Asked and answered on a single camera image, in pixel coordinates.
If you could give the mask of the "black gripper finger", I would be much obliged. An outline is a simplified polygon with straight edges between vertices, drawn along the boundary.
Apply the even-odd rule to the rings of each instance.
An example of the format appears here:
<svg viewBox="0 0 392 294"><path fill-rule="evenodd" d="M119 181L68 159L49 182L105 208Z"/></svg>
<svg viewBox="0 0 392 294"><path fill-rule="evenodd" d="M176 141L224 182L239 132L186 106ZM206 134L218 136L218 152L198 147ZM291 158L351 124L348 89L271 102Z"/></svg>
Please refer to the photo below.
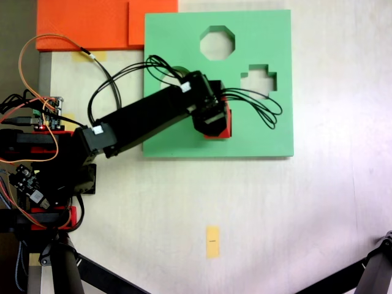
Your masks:
<svg viewBox="0 0 392 294"><path fill-rule="evenodd" d="M195 130L208 137L218 137L227 128L225 106L194 110L192 122Z"/></svg>

